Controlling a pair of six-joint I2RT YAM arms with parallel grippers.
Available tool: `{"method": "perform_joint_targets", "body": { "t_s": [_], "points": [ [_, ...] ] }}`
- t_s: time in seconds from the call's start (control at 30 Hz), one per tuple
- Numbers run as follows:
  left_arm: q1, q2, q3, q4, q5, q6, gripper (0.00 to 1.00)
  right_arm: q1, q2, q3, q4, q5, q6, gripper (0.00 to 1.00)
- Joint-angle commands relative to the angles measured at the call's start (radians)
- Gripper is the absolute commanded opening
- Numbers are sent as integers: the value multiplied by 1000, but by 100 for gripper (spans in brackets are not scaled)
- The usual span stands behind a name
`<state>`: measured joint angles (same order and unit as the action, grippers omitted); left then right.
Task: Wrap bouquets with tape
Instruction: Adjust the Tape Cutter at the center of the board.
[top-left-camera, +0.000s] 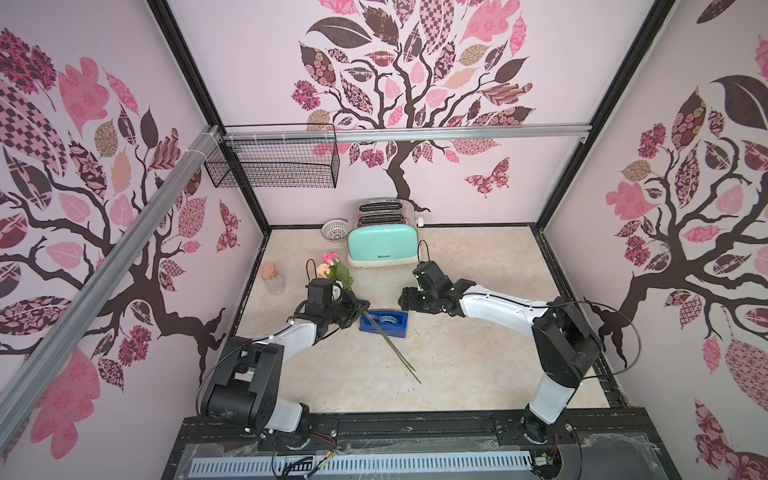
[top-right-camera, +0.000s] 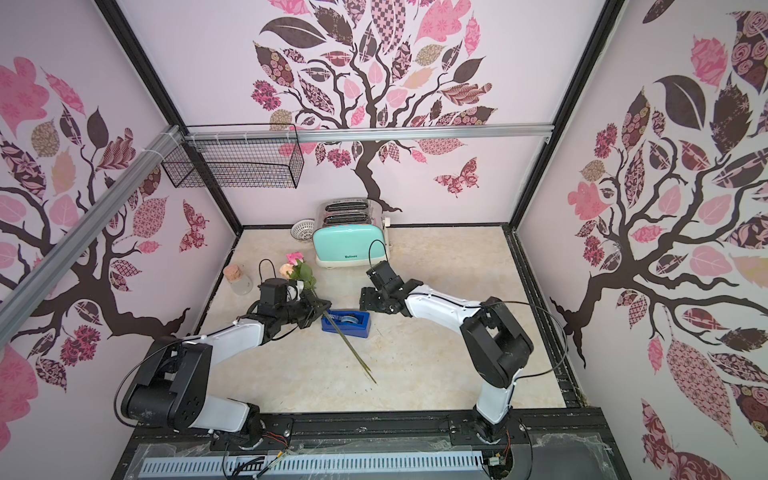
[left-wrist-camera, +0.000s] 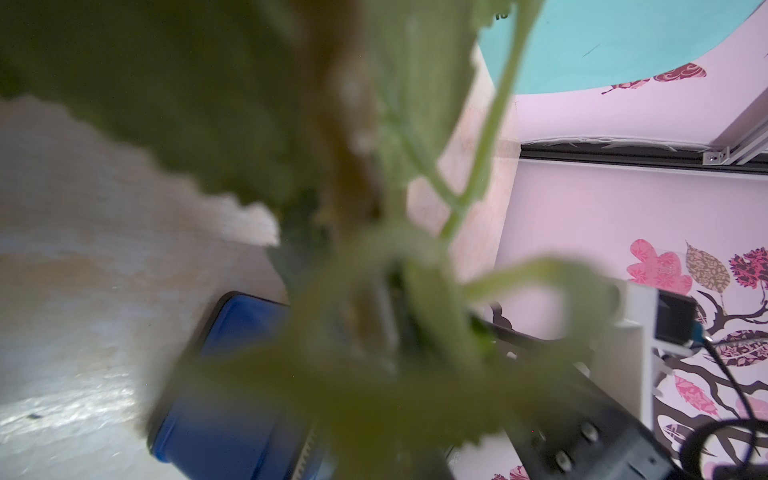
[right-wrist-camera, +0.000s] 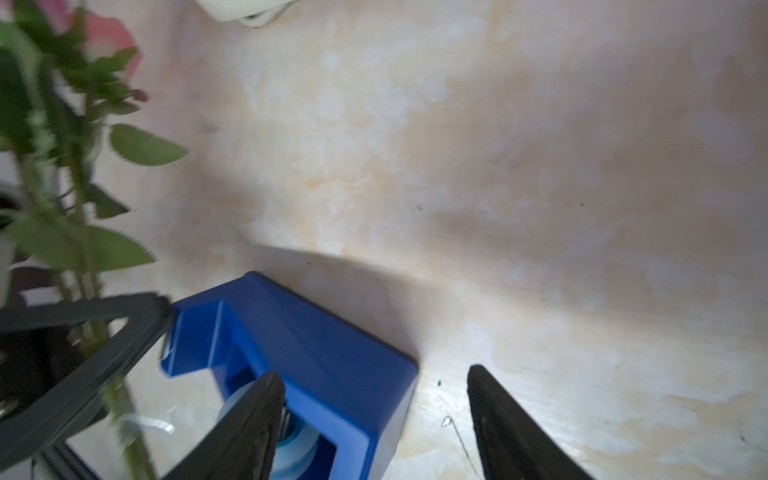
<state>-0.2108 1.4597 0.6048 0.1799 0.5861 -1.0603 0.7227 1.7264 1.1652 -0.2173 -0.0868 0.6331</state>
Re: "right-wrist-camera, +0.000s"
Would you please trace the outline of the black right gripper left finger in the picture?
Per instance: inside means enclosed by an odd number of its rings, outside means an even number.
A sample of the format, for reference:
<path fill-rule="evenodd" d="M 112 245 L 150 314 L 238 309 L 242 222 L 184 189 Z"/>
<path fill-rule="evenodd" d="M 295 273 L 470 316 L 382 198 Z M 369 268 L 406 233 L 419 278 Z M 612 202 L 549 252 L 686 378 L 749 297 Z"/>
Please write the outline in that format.
<path fill-rule="evenodd" d="M 285 400 L 280 376 L 258 378 L 168 479 L 253 480 L 270 476 Z"/>

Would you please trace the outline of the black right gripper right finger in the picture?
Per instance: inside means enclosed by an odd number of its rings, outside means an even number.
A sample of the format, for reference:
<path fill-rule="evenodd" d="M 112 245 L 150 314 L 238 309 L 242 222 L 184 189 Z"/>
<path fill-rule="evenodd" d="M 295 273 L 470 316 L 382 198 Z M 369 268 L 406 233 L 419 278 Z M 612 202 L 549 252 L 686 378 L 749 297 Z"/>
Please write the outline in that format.
<path fill-rule="evenodd" d="M 467 393 L 486 479 L 592 479 L 484 366 L 470 367 Z"/>

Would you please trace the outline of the dark pink artificial rose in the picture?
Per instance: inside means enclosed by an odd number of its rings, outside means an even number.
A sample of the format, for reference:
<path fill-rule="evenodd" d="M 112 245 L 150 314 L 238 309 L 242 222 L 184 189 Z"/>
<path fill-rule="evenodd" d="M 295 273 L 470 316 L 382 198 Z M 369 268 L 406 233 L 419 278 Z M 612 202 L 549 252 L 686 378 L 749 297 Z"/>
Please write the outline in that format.
<path fill-rule="evenodd" d="M 103 140 L 140 165 L 185 155 L 150 132 L 109 122 L 136 112 L 146 99 L 129 83 L 139 58 L 120 21 L 84 4 L 2 3 L 1 150 L 13 160 L 21 199 L 1 212 L 2 260 L 11 277 L 1 310 L 108 298 L 104 272 L 152 262 L 136 240 L 103 226 L 126 207 L 92 180 Z M 1 422 L 47 393 L 127 322 L 1 332 Z M 22 462 L 50 455 L 70 460 L 68 438 L 108 413 L 129 476 L 155 478 L 126 374 L 106 384 L 63 437 Z"/>

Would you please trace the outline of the clear tape roll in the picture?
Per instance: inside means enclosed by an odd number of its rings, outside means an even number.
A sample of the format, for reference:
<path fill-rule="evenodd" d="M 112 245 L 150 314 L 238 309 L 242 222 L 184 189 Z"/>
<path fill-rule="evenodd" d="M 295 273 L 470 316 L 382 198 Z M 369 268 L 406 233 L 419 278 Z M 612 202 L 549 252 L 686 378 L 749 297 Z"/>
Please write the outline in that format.
<path fill-rule="evenodd" d="M 310 417 L 305 395 L 285 384 L 287 427 L 279 425 L 279 438 L 269 479 L 322 479 L 321 433 Z"/>

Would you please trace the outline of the blue tape dispenser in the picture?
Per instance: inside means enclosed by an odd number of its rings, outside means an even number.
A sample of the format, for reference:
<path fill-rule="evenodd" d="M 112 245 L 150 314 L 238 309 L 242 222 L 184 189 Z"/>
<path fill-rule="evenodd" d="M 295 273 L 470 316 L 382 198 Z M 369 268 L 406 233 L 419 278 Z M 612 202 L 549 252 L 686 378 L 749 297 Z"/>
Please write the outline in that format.
<path fill-rule="evenodd" d="M 418 366 L 407 354 L 258 274 L 179 300 L 164 341 L 170 377 L 208 369 L 223 398 L 267 371 L 287 408 L 320 434 L 307 479 L 380 479 Z"/>

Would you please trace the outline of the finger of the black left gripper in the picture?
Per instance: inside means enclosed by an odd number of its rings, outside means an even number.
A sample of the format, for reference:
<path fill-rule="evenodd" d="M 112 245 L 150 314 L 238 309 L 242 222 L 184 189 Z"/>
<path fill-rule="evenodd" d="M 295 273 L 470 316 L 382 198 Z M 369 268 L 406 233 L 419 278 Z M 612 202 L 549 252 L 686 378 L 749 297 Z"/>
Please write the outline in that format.
<path fill-rule="evenodd" d="M 119 318 L 128 322 L 103 347 L 25 410 L 1 422 L 3 470 L 63 437 L 102 388 L 130 371 L 168 331 L 174 314 L 166 296 L 151 292 L 1 310 L 3 334 Z"/>

